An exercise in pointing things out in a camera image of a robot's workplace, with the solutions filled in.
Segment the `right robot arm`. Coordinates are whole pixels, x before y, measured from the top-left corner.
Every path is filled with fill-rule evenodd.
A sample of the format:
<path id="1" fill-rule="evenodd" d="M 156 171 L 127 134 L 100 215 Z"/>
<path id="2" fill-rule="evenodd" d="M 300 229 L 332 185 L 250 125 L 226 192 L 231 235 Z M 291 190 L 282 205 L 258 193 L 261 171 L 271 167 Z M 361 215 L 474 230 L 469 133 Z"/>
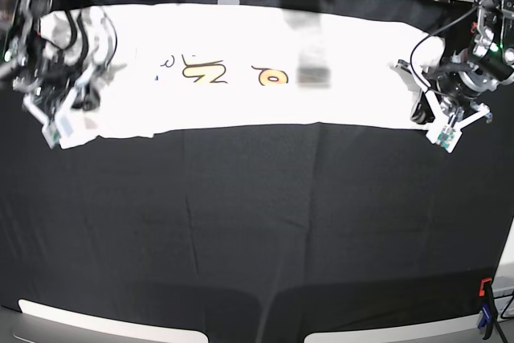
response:
<path id="1" fill-rule="evenodd" d="M 94 18 L 96 37 L 84 16 L 65 9 L 70 28 L 61 47 L 41 34 L 41 21 L 61 0 L 1 0 L 1 88 L 24 95 L 24 108 L 42 125 L 50 146 L 74 133 L 71 111 L 100 106 L 95 81 L 109 68 L 118 38 L 105 12 Z"/>

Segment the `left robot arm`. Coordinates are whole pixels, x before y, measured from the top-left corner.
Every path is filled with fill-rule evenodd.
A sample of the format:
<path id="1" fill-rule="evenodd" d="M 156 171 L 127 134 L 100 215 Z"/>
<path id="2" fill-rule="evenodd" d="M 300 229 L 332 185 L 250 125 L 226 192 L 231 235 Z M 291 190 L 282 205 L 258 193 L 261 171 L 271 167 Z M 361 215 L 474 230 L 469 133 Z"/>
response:
<path id="1" fill-rule="evenodd" d="M 421 63 L 422 45 L 473 14 L 476 22 L 468 47 L 441 58 L 436 65 Z M 480 107 L 477 99 L 513 83 L 513 0 L 474 0 L 465 14 L 419 41 L 409 60 L 400 60 L 398 66 L 408 71 L 420 88 L 410 116 L 415 124 L 435 122 L 437 111 L 453 127 L 479 112 L 490 120 L 492 114 Z"/>

